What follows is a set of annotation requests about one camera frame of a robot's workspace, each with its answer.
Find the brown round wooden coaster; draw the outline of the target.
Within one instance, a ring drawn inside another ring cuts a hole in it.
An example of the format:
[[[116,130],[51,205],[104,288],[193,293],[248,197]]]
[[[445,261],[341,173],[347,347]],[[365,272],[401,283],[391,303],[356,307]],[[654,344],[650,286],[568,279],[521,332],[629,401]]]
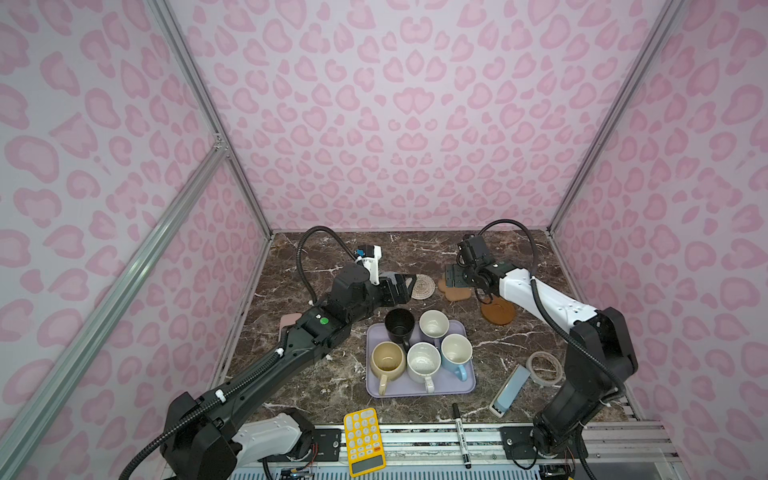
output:
[[[508,325],[517,317],[515,305],[501,297],[494,297],[490,303],[482,303],[480,308],[483,318],[497,326]]]

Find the black mug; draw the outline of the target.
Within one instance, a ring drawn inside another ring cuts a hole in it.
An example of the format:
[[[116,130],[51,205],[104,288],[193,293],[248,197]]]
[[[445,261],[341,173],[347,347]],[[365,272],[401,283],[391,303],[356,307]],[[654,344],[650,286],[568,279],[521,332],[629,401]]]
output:
[[[389,340],[407,351],[415,328],[414,315],[407,309],[393,309],[386,314],[384,324]]]

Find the beige patterned round coaster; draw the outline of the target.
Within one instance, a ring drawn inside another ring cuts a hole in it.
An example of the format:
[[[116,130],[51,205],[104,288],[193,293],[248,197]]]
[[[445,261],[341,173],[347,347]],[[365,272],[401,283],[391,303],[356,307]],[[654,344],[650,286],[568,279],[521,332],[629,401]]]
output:
[[[425,274],[417,274],[411,298],[419,301],[426,300],[435,293],[435,290],[436,284],[431,277]]]

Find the white lavender mug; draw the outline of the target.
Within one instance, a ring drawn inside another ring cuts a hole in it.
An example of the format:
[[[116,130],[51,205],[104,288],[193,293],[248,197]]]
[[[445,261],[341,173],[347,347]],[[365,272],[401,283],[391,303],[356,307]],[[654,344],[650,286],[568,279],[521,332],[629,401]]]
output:
[[[438,310],[425,311],[419,318],[419,330],[424,341],[439,347],[442,339],[448,334],[450,320]]]

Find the light blue mug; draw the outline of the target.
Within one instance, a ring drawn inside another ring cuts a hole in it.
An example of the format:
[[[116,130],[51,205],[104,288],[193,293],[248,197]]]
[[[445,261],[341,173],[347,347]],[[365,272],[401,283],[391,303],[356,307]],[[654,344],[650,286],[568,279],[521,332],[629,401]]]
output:
[[[460,334],[449,334],[442,339],[440,345],[441,367],[460,381],[468,380],[468,364],[472,360],[473,347],[467,337]]]

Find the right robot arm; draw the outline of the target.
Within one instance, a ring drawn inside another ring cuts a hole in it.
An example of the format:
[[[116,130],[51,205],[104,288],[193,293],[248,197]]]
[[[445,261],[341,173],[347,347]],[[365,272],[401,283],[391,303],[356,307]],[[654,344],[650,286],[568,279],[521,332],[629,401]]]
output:
[[[458,243],[445,280],[526,310],[566,343],[564,383],[533,420],[530,437],[540,455],[574,448],[587,423],[626,396],[625,382],[637,372],[638,361],[618,310],[579,302],[542,282],[532,269],[496,259],[481,234],[467,234]]]

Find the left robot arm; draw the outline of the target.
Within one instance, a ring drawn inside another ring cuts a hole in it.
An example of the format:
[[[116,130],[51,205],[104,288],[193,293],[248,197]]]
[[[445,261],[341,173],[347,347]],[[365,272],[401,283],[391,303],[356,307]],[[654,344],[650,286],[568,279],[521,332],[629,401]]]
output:
[[[236,467],[235,434],[269,397],[349,338],[354,323],[407,304],[414,274],[384,272],[372,283],[363,265],[345,265],[330,291],[284,330],[266,356],[198,397],[183,393],[167,410],[159,451],[179,479],[226,479]]]

